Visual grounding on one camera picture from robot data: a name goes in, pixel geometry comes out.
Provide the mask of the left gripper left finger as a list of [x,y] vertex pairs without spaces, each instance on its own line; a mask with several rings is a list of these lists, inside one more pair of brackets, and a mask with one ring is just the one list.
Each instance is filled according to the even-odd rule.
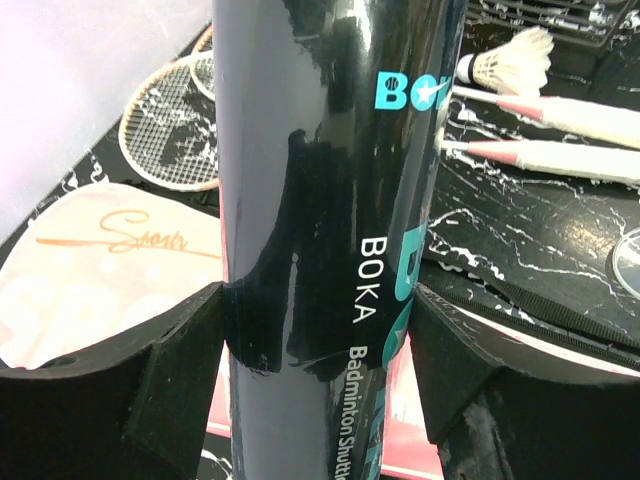
[[222,286],[212,283],[39,368],[2,365],[2,478],[195,478],[222,313]]

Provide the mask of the left pink badminton racket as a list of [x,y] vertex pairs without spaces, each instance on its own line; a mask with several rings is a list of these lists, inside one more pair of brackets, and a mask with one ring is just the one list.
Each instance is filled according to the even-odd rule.
[[[176,191],[219,184],[215,120],[199,113],[196,73],[211,77],[213,55],[176,60],[151,75],[134,94],[120,122],[118,141],[131,168],[147,181]],[[441,150],[459,150],[517,168],[623,184],[639,183],[639,149],[538,140],[459,142],[436,138]]]

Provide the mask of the clear tube lid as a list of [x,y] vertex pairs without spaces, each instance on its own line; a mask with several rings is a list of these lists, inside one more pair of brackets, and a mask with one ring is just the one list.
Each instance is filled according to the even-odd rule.
[[612,252],[612,268],[616,280],[624,290],[639,298],[640,254],[639,230],[624,235]]

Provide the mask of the black shuttlecock tube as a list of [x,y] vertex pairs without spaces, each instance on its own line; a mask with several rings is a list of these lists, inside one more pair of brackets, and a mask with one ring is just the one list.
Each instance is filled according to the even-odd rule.
[[237,479],[376,479],[463,1],[217,1]]

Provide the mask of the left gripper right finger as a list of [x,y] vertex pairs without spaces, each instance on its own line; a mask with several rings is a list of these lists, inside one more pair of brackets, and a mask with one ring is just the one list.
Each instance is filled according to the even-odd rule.
[[409,325],[448,479],[635,479],[639,359],[419,287]]

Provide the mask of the pink badminton racket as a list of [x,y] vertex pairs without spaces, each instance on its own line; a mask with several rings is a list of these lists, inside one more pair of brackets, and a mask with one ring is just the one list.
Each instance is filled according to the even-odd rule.
[[[131,168],[147,181],[176,191],[219,184],[215,120],[199,113],[196,73],[211,77],[213,55],[176,60],[151,75],[134,94],[120,122],[118,141]],[[517,168],[623,184],[639,183],[639,149],[538,140],[459,142],[436,138],[441,150],[459,150]]]
[[[274,105],[275,118],[285,110],[308,113],[314,101],[323,101],[324,117],[318,125],[323,139],[347,147],[352,144],[358,116],[380,112],[405,121],[413,115],[440,127],[451,95],[487,102],[537,123],[580,136],[630,148],[639,146],[639,114],[634,110],[564,97],[504,95],[489,89],[463,84],[456,78],[459,60],[454,55],[459,37],[441,32],[429,40],[421,52],[436,68],[432,72],[407,69],[399,72],[377,71],[371,60],[367,31],[348,21],[340,21],[320,35],[296,37],[317,71],[316,82],[304,82],[293,71],[291,58],[266,41],[252,40],[245,55],[227,52],[224,45],[206,51],[213,62],[236,60],[247,67],[248,108],[258,113],[266,104]],[[222,104],[225,86],[222,78],[199,75],[199,87],[211,100]]]

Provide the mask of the right pink badminton racket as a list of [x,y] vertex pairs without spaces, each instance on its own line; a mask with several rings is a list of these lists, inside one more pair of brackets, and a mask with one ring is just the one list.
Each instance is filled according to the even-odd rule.
[[[459,37],[441,32],[429,40],[421,52],[436,68],[432,72],[407,69],[399,72],[377,71],[371,60],[367,31],[348,21],[340,21],[320,35],[296,37],[317,71],[316,82],[304,82],[293,71],[291,58],[266,41],[252,40],[245,55],[227,52],[224,45],[206,51],[213,62],[236,60],[247,67],[248,108],[258,113],[266,104],[274,105],[275,118],[285,110],[308,113],[314,101],[323,101],[324,117],[318,125],[323,139],[347,147],[352,144],[358,116],[380,112],[405,121],[413,115],[440,127],[451,95],[487,102],[537,123],[580,136],[630,148],[639,146],[639,114],[634,110],[564,97],[504,95],[489,89],[463,84],[456,78],[459,60],[454,55]],[[222,104],[225,86],[222,78],[199,75],[199,87],[211,100]]]

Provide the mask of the shuttlecock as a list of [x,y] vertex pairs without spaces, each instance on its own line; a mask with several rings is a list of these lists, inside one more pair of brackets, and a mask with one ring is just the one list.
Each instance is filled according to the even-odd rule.
[[506,44],[462,56],[456,67],[456,78],[463,84],[498,94],[538,97],[548,82],[553,48],[553,36],[546,29],[527,28]]

